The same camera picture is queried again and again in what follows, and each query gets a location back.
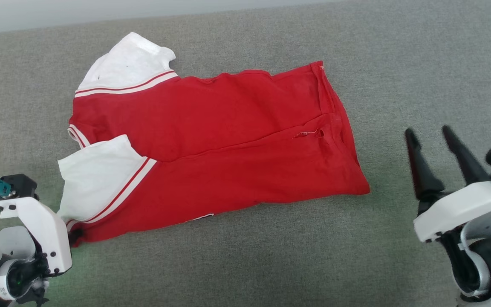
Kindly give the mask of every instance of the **garment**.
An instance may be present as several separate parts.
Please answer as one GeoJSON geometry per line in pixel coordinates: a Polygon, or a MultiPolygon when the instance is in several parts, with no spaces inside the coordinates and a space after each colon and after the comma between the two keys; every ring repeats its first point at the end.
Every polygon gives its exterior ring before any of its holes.
{"type": "Polygon", "coordinates": [[[82,149],[59,161],[58,214],[68,230],[82,229],[80,241],[261,202],[369,192],[322,62],[275,76],[180,78],[171,50],[135,33],[123,41],[76,92],[69,132],[82,149]],[[126,69],[138,61],[156,64],[126,69]]]}

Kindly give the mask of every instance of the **red stripe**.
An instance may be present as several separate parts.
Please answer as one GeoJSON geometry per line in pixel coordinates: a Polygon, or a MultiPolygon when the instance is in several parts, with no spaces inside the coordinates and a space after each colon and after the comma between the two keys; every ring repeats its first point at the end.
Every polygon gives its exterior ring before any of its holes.
{"type": "Polygon", "coordinates": [[[78,136],[78,133],[75,131],[75,129],[73,127],[69,127],[72,132],[74,133],[76,139],[80,142],[80,144],[82,145],[83,148],[85,148],[86,146],[84,146],[84,142],[81,140],[81,138],[78,136]]]}
{"type": "Polygon", "coordinates": [[[103,214],[105,211],[107,211],[107,209],[109,209],[109,207],[111,207],[112,204],[114,204],[114,202],[117,200],[117,198],[123,194],[123,192],[126,190],[126,188],[130,185],[130,183],[132,183],[132,181],[134,181],[135,177],[138,176],[138,174],[140,173],[140,171],[143,169],[143,167],[148,163],[149,159],[146,158],[145,159],[145,162],[141,165],[141,167],[138,169],[138,171],[136,171],[136,173],[134,174],[134,176],[132,176],[132,178],[130,178],[130,180],[128,181],[128,183],[126,183],[126,185],[122,188],[121,192],[119,192],[117,194],[117,196],[115,196],[115,198],[113,198],[113,200],[109,203],[109,205],[107,205],[105,207],[104,210],[102,210],[100,213],[96,214],[96,216],[84,221],[84,222],[88,222],[88,221],[92,221],[94,218],[97,218],[98,216],[100,216],[101,214],[103,214]]]}
{"type": "Polygon", "coordinates": [[[96,87],[95,89],[88,89],[88,90],[82,90],[82,91],[77,91],[75,92],[76,94],[79,94],[79,93],[85,93],[85,92],[89,92],[89,91],[95,91],[95,90],[104,90],[104,91],[124,91],[124,90],[130,90],[130,89],[135,89],[136,87],[140,87],[140,86],[144,86],[146,85],[147,83],[153,81],[154,79],[156,78],[160,78],[161,76],[164,76],[164,75],[167,75],[167,74],[170,74],[174,72],[173,70],[172,71],[169,71],[169,72],[164,72],[163,74],[160,74],[158,76],[154,76],[152,77],[150,80],[140,84],[140,85],[135,85],[135,86],[131,86],[131,87],[125,87],[124,89],[109,89],[107,87],[96,87]]]}

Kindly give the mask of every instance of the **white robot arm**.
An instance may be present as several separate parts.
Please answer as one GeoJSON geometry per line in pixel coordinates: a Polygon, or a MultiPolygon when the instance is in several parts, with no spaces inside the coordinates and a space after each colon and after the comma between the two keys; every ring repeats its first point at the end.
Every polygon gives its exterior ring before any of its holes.
{"type": "Polygon", "coordinates": [[[25,227],[0,231],[0,307],[46,301],[48,278],[72,267],[65,223],[35,194],[23,174],[0,179],[0,218],[19,218],[25,227]]]}
{"type": "MultiPolygon", "coordinates": [[[[452,129],[442,132],[456,155],[467,186],[445,192],[423,158],[414,132],[407,130],[418,217],[414,229],[420,241],[442,244],[460,293],[460,307],[491,307],[491,175],[461,143],[452,129]]],[[[486,157],[491,165],[491,150],[486,157]]]]}

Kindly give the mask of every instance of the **white wall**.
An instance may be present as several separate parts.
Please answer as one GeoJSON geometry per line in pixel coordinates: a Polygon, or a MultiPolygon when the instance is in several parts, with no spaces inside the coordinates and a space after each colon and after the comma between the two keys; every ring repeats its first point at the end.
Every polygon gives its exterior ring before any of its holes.
{"type": "Polygon", "coordinates": [[[328,0],[0,0],[0,32],[92,21],[290,6],[328,0]]]}

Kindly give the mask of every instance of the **gray fabric surface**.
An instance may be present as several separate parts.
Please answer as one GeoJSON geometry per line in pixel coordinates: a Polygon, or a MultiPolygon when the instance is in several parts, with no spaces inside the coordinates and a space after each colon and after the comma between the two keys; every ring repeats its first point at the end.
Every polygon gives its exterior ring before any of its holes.
{"type": "MultiPolygon", "coordinates": [[[[463,181],[443,124],[477,157],[491,148],[491,0],[367,0],[2,33],[0,175],[26,173],[54,210],[56,161],[78,149],[66,133],[74,90],[130,31],[174,50],[181,76],[324,60],[372,193],[84,244],[51,282],[47,307],[456,305],[442,247],[413,231],[403,132],[416,129],[448,188],[463,181]]],[[[19,223],[0,220],[0,229],[19,223]]]]}

